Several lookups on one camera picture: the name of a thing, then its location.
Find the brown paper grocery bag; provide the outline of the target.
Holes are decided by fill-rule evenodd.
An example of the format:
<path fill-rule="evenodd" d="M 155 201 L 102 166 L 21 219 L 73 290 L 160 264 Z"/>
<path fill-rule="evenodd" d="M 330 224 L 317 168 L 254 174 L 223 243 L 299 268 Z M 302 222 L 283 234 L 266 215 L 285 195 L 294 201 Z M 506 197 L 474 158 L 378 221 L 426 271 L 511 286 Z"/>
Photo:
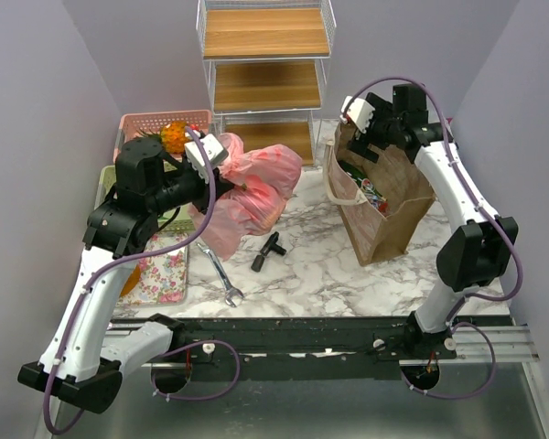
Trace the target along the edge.
<path fill-rule="evenodd" d="M 394 145 L 373 162 L 348 149 L 356 129 L 338 123 L 326 143 L 323 183 L 336 205 L 361 266 L 406 254 L 413 234 L 436 195 L 426 177 Z"/>

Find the pink plastic bag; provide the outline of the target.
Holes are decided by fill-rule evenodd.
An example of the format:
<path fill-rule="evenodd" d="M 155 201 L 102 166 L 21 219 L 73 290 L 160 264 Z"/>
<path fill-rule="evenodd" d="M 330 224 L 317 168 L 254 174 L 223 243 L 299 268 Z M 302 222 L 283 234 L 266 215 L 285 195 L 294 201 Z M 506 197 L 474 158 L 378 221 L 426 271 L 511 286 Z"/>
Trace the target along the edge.
<path fill-rule="evenodd" d="M 217 256 L 228 260 L 244 236 L 271 231 L 293 195 L 303 159 L 281 144 L 246 153 L 237 134 L 220 134 L 217 140 L 228 152 L 218 170 L 234 188 L 216 200 L 201 238 Z"/>

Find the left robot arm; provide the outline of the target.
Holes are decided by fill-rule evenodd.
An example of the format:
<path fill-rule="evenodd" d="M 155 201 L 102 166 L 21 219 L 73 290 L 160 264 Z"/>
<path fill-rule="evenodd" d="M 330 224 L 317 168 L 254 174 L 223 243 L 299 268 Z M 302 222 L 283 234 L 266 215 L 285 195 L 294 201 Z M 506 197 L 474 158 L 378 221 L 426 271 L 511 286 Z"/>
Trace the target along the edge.
<path fill-rule="evenodd" d="M 221 193 L 217 168 L 227 155 L 213 134 L 193 135 L 180 161 L 151 137 L 121 147 L 115 185 L 87 220 L 81 268 L 63 318 L 40 359 L 21 367 L 19 383 L 102 413 L 124 378 L 148 360 L 183 354 L 183 324 L 162 315 L 115 345 L 103 341 L 121 290 L 138 261 L 150 255 L 145 247 L 159 218 L 189 203 L 210 216 Z"/>

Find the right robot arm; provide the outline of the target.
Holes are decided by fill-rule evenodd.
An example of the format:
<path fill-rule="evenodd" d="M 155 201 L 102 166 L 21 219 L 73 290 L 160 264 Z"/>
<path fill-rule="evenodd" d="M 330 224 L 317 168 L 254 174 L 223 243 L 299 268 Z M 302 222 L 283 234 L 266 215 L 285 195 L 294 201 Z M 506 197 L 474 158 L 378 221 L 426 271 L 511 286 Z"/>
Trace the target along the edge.
<path fill-rule="evenodd" d="M 480 288 L 501 277 L 510 261 L 521 265 L 514 248 L 519 229 L 514 218 L 502 217 L 479 192 L 443 113 L 436 114 L 437 122 L 430 122 L 428 110 L 437 107 L 435 97 L 412 80 L 394 82 L 389 101 L 369 86 L 347 96 L 340 120 L 356 128 L 350 151 L 369 161 L 380 159 L 370 145 L 403 151 L 447 215 L 451 235 L 436 257 L 438 279 L 408 317 L 402 338 L 404 351 L 420 359 L 434 350 L 436 336 L 449 334 L 452 320 L 469 298 L 495 301 L 495 296 L 482 294 Z"/>

